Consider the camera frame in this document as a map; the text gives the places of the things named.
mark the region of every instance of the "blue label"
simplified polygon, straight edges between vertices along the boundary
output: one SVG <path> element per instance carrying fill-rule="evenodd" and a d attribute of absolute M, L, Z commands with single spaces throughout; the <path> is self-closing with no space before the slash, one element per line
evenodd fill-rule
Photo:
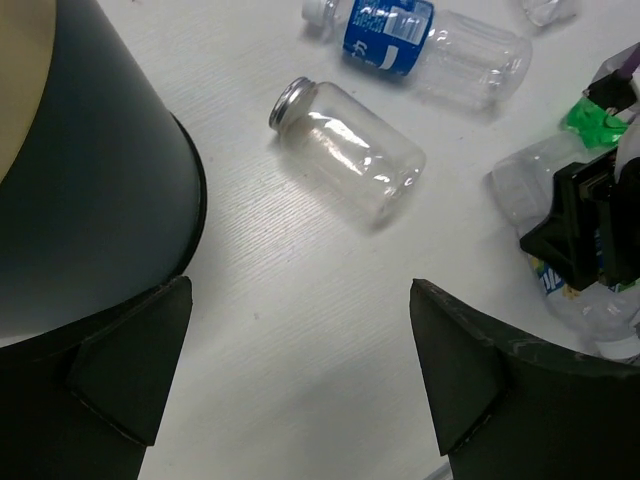
<path fill-rule="evenodd" d="M 356 0 L 344 51 L 399 75 L 407 75 L 420 56 L 433 22 L 425 0 Z"/>

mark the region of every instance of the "wood grain surface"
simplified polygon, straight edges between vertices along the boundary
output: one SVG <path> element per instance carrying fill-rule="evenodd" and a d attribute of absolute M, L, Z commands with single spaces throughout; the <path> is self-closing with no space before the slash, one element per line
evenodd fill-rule
<path fill-rule="evenodd" d="M 210 211 L 189 270 L 194 315 L 141 478 L 421 480 L 443 462 L 415 353 L 409 288 L 427 278 L 569 347 L 486 175 L 551 135 L 601 62 L 637 38 L 637 0 L 583 0 L 533 32 L 517 0 L 441 0 L 533 36 L 524 84 L 469 116 L 353 70 L 305 30 L 299 0 L 100 0 L 198 145 Z M 282 159 L 267 125 L 299 75 L 333 81 L 419 143 L 405 214 L 356 228 L 341 200 Z"/>

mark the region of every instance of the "plastic bottle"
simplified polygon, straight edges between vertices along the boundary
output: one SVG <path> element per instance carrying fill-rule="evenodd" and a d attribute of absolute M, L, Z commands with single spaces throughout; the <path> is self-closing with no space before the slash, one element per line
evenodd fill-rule
<path fill-rule="evenodd" d="M 304 0 L 302 16 L 342 50 L 470 109 L 506 100 L 529 68 L 531 42 L 425 0 Z"/>
<path fill-rule="evenodd" d="M 551 210 L 555 172 L 573 162 L 588 163 L 593 158 L 577 136 L 565 132 L 496 165 L 492 173 L 496 200 L 519 237 L 542 222 Z M 640 355 L 635 329 L 640 311 L 638 285 L 610 289 L 594 284 L 578 292 L 549 265 L 529 259 L 552 312 L 583 341 L 595 344 L 599 353 L 611 360 L 626 361 Z"/>
<path fill-rule="evenodd" d="M 578 13 L 577 0 L 521 0 L 527 18 L 538 27 L 566 20 Z"/>

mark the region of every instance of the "bottle cap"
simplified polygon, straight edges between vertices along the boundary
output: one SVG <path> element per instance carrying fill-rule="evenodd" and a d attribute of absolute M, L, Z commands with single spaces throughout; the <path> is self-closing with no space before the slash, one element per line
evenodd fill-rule
<path fill-rule="evenodd" d="M 302 18 L 316 27 L 324 27 L 327 0 L 303 0 Z"/>
<path fill-rule="evenodd" d="M 640 338 L 637 335 L 615 342 L 596 342 L 600 354 L 609 360 L 626 360 L 640 355 Z"/>

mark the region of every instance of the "black cylinder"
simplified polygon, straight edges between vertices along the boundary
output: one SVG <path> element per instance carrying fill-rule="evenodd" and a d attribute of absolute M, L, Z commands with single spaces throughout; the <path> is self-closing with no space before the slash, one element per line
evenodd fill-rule
<path fill-rule="evenodd" d="M 197 153 L 95 0 L 57 0 L 46 86 L 0 183 L 0 337 L 179 273 L 202 228 Z"/>

